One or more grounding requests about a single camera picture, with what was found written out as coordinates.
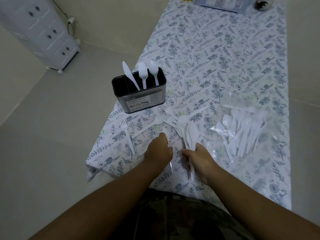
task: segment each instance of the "stainless steel cutlery holder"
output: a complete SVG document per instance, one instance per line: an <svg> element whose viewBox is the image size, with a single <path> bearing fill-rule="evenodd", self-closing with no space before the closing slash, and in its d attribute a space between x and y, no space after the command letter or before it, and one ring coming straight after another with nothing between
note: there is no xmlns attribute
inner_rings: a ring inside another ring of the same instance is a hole
<svg viewBox="0 0 320 240"><path fill-rule="evenodd" d="M142 80L139 77L139 73L133 72L132 75L138 86L142 88ZM148 109L163 104L166 101L167 80L163 70L159 67L157 76L159 81L158 86L156 86L155 78L149 72L149 69L148 75L146 89L141 89L140 91L138 91L134 83L126 75L117 76L112 79L114 95L127 114Z"/></svg>

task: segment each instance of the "table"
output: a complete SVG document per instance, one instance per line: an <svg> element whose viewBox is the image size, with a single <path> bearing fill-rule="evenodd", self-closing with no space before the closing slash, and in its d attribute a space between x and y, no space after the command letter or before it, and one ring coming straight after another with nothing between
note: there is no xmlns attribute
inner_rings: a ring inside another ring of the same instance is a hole
<svg viewBox="0 0 320 240"><path fill-rule="evenodd" d="M197 6L193 1L170 0L139 61L153 59L162 67L167 78L165 105L178 116L209 106L193 120L203 138L212 132L210 126L216 122L226 93L280 116L281 129L272 153L230 163L226 151L217 146L215 160L254 190L291 209L286 51L282 5L267 12L249 7L245 15L238 15ZM132 155L120 119L126 120L132 135L152 121L153 113L162 110L153 107L126 114L118 102L115 104L86 161L89 180L99 171L121 176L139 164L143 156L138 154L158 136L161 126L133 138L136 155ZM211 138L211 143L222 141L216 134L211 133ZM210 187L188 179L179 156L182 140L174 132L169 145L174 148L174 172L167 166L150 188L203 199L223 208Z"/></svg>

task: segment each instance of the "left hand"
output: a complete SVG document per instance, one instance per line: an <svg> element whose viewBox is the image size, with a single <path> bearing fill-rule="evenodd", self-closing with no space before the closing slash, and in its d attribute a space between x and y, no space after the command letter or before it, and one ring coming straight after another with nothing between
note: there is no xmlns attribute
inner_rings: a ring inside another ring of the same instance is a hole
<svg viewBox="0 0 320 240"><path fill-rule="evenodd" d="M173 157L173 148L168 147L166 134L161 132L148 146L144 162L149 164L158 175L169 164Z"/></svg>

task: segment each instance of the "floral tablecloth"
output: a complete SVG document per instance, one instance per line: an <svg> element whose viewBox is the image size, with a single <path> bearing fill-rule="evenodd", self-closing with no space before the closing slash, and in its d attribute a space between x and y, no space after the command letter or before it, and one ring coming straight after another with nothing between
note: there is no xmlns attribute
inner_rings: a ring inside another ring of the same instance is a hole
<svg viewBox="0 0 320 240"><path fill-rule="evenodd" d="M177 116L209 106L192 118L200 137L208 135L226 92L282 117L274 153L230 163L220 147L215 160L254 190L291 209L285 7L275 5L267 12L249 7L245 15L238 15L192 1L170 0L139 61L149 59L156 60L165 73L165 105ZM86 161L89 180L99 171L121 176L139 164L161 126L132 138L133 155L120 119L126 120L133 135L153 120L153 113L162 111L153 107L126 114L115 104ZM211 137L221 140L215 133ZM179 155L183 143L175 132L169 144L174 148L174 172L166 167L150 188L200 198L223 208L210 187L188 179Z"/></svg>

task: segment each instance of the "electrical cable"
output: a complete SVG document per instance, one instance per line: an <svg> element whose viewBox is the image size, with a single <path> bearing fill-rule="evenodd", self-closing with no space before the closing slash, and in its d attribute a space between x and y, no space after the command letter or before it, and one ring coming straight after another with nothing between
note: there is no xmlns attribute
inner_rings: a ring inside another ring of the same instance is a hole
<svg viewBox="0 0 320 240"><path fill-rule="evenodd" d="M70 32L69 32L69 24L71 24L71 28L72 28L72 35L71 35L71 36L74 36L75 31L74 31L74 29L73 29L73 27L72 27L72 23L71 23L70 20L68 19L67 15L64 13L64 11L61 10L61 8L58 6L58 4L57 4L54 0L52 0L52 1L54 2L54 4L56 4L56 6L57 6L57 7L60 9L60 11L66 16L66 18L67 18L67 20L68 20L68 24L67 24L68 34L71 35Z"/></svg>

